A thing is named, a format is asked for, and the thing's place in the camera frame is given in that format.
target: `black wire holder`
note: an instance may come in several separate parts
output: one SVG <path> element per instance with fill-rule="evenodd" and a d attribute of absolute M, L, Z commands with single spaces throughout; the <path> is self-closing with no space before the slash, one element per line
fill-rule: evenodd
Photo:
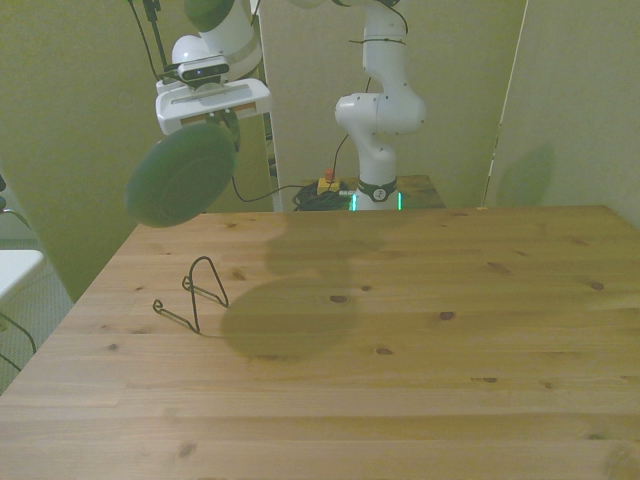
<path fill-rule="evenodd" d="M 195 269 L 196 265 L 203 260 L 206 260 L 207 262 L 209 262 L 209 266 L 211 267 L 211 271 L 213 272 L 213 274 L 216 277 L 216 280 L 218 281 L 218 286 L 220 287 L 220 291 L 222 292 L 224 300 L 222 300 L 222 298 L 220 298 L 219 295 L 216 295 L 213 292 L 210 292 L 208 290 L 205 290 L 204 288 L 201 288 L 195 285 L 193 281 L 193 270 Z M 189 275 L 187 275 L 182 279 L 182 288 L 187 292 L 191 293 L 191 305 L 193 307 L 193 323 L 191 323 L 186 318 L 164 308 L 164 304 L 162 303 L 162 301 L 157 298 L 153 302 L 153 311 L 156 312 L 158 315 L 168 315 L 173 320 L 176 320 L 179 323 L 185 325 L 193 333 L 196 333 L 198 335 L 202 334 L 200 330 L 200 322 L 198 320 L 198 306 L 196 302 L 196 293 L 206 298 L 215 300 L 224 308 L 229 308 L 229 297 L 227 297 L 227 292 L 225 292 L 224 290 L 224 286 L 222 285 L 222 281 L 220 280 L 220 276 L 216 271 L 216 267 L 213 264 L 213 261 L 207 256 L 202 256 L 196 259 L 196 261 L 191 264 L 191 268 L 189 269 Z"/>
<path fill-rule="evenodd" d="M 13 325 L 18 330 L 20 330 L 29 339 L 29 343 L 31 344 L 31 350 L 33 350 L 33 354 L 35 355 L 35 353 L 38 351 L 38 349 L 36 348 L 36 342 L 33 340 L 33 337 L 31 336 L 31 334 L 25 328 L 23 328 L 18 322 L 15 322 L 15 321 L 11 320 L 11 318 L 9 318 L 4 313 L 0 312 L 0 317 L 4 318 L 7 322 L 9 322 L 11 325 Z M 11 365 L 13 368 L 18 370 L 19 372 L 22 371 L 22 369 L 18 365 L 16 365 L 8 357 L 5 357 L 1 353 L 0 353 L 0 359 L 2 359 L 5 362 L 7 362 L 9 365 Z"/>

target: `wood knot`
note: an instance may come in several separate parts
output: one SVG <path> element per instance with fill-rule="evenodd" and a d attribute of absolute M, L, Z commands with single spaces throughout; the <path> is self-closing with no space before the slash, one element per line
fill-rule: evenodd
<path fill-rule="evenodd" d="M 584 240 L 582 240 L 581 238 L 578 238 L 578 237 L 569 237 L 569 240 L 574 245 L 580 245 L 581 247 L 588 247 L 589 246 L 589 244 L 587 242 L 585 242 Z"/>
<path fill-rule="evenodd" d="M 178 456 L 180 458 L 186 458 L 189 455 L 193 455 L 193 453 L 196 451 L 196 448 L 197 448 L 197 445 L 195 443 L 188 442 L 180 448 L 180 452 L 178 453 Z"/>
<path fill-rule="evenodd" d="M 489 265 L 491 268 L 493 268 L 498 273 L 503 273 L 505 275 L 512 275 L 511 270 L 509 270 L 507 267 L 505 267 L 504 265 L 502 265 L 500 263 L 489 262 L 489 263 L 487 263 L 487 265 Z"/>

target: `black cable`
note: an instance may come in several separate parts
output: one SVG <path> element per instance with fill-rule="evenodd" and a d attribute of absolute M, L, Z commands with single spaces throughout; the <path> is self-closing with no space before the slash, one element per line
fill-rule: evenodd
<path fill-rule="evenodd" d="M 7 357 L 2 355 L 1 353 L 0 353 L 0 358 L 3 359 L 5 362 L 7 362 L 9 365 L 11 365 L 16 370 L 18 370 L 19 372 L 22 371 L 22 369 L 19 366 L 17 366 L 15 363 L 13 363 L 11 360 L 9 360 Z"/>
<path fill-rule="evenodd" d="M 158 22 L 151 22 L 151 28 L 153 28 L 153 34 L 156 37 L 156 45 L 158 46 L 158 53 L 160 53 L 160 60 L 162 61 L 162 67 L 166 67 L 167 57 L 164 54 L 164 47 L 162 46 L 162 38 L 160 37 L 160 30 L 158 30 Z"/>
<path fill-rule="evenodd" d="M 33 340 L 33 337 L 31 336 L 31 334 L 29 332 L 27 332 L 24 328 L 22 328 L 18 323 L 14 322 L 9 317 L 7 317 L 4 313 L 0 312 L 0 317 L 4 318 L 7 322 L 9 322 L 11 325 L 16 327 L 22 333 L 24 333 L 27 336 L 27 338 L 29 339 L 29 343 L 31 343 L 31 348 L 33 349 L 33 353 L 36 353 L 36 351 L 37 351 L 36 342 Z"/>
<path fill-rule="evenodd" d="M 151 50 L 149 50 L 149 44 L 147 43 L 147 37 L 144 34 L 144 30 L 142 29 L 142 24 L 140 23 L 140 18 L 138 17 L 138 12 L 136 12 L 136 7 L 133 6 L 133 0 L 128 0 L 129 5 L 131 6 L 131 11 L 133 12 L 133 16 L 136 18 L 136 23 L 138 24 L 138 29 L 140 30 L 140 35 L 142 35 L 142 41 L 144 42 L 144 48 L 147 50 L 147 57 L 149 58 L 149 65 L 151 66 L 151 71 L 153 72 L 153 76 L 156 77 L 156 81 L 160 80 L 160 77 L 156 73 L 156 69 L 153 66 L 153 59 L 151 58 Z"/>
<path fill-rule="evenodd" d="M 384 5 L 385 7 L 387 7 L 389 10 L 391 10 L 393 13 L 395 13 L 396 15 L 398 15 L 402 19 L 402 21 L 404 22 L 404 28 L 405 28 L 405 30 L 407 32 L 407 35 L 409 35 L 409 24 L 407 23 L 407 19 L 404 18 L 404 16 L 399 11 L 397 11 L 393 7 L 390 7 L 389 5 L 384 3 L 382 0 L 378 0 L 378 2 L 381 3 L 382 5 Z"/>
<path fill-rule="evenodd" d="M 344 182 L 340 184 L 342 190 L 348 189 Z M 295 212 L 320 212 L 327 210 L 340 210 L 348 207 L 351 197 L 343 197 L 338 192 L 326 191 L 320 195 L 318 193 L 318 182 L 314 182 L 302 188 L 291 201 L 296 206 Z"/>
<path fill-rule="evenodd" d="M 369 42 L 391 42 L 399 43 L 400 45 L 406 45 L 402 40 L 391 40 L 390 38 L 370 38 L 368 40 L 349 40 L 349 43 L 357 43 L 358 45 L 364 45 Z"/>
<path fill-rule="evenodd" d="M 262 0 L 258 0 L 258 4 L 256 5 L 256 11 L 253 12 L 253 17 L 251 18 L 251 26 L 253 27 L 253 22 L 255 22 L 256 17 L 258 16 L 258 9 L 260 8 L 260 4 L 262 3 Z"/>
<path fill-rule="evenodd" d="M 235 177 L 231 177 L 231 183 L 233 183 L 233 189 L 236 191 L 236 195 L 244 203 L 257 202 L 258 200 L 262 200 L 263 198 L 267 198 L 267 197 L 273 195 L 274 193 L 278 193 L 280 190 L 284 190 L 285 188 L 305 188 L 305 187 L 308 186 L 308 185 L 286 185 L 284 187 L 280 187 L 277 190 L 274 190 L 273 192 L 267 193 L 266 195 L 263 195 L 261 197 L 254 198 L 254 199 L 251 199 L 251 200 L 246 200 L 246 199 L 242 198 L 242 195 L 240 195 L 240 192 L 238 192 L 238 187 L 236 186 L 236 178 Z"/>

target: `wall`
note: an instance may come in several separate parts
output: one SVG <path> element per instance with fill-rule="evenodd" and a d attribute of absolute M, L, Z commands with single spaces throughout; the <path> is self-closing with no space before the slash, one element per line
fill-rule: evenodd
<path fill-rule="evenodd" d="M 135 4 L 155 50 L 142 4 Z M 181 9 L 181 1 L 162 2 L 168 52 L 179 36 L 194 33 Z M 155 81 L 124 0 L 10 0 L 0 27 L 0 169 L 76 300 L 135 226 L 123 195 L 137 162 L 162 138 Z M 255 171 L 264 180 L 247 196 L 269 188 L 266 167 Z M 229 202 L 216 209 L 239 203 Z"/>
<path fill-rule="evenodd" d="M 7 201 L 5 208 L 11 209 L 24 216 L 24 208 L 18 203 L 13 190 L 7 188 L 0 192 L 0 197 Z M 35 240 L 36 236 L 13 214 L 3 214 L 0 216 L 0 240 L 30 239 Z"/>
<path fill-rule="evenodd" d="M 525 0 L 414 0 L 409 4 L 412 86 L 428 104 L 419 133 L 393 139 L 398 174 L 427 174 L 449 207 L 481 203 L 495 146 Z M 344 132 L 338 98 L 362 92 L 364 10 L 331 2 L 314 10 L 263 2 L 261 24 L 281 185 L 319 177 Z M 379 91 L 373 85 L 372 91 Z M 347 142 L 338 174 L 357 176 Z M 288 191 L 283 204 L 291 207 Z"/>
<path fill-rule="evenodd" d="M 604 204 L 640 228 L 640 8 L 530 0 L 488 206 Z"/>

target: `table surface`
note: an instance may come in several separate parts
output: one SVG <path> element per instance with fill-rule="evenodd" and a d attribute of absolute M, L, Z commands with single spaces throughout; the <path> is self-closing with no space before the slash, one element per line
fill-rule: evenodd
<path fill-rule="evenodd" d="M 205 336 L 151 308 L 189 314 L 200 255 Z M 0 397 L 3 480 L 631 480 L 639 442 L 640 233 L 604 207 L 138 227 Z"/>

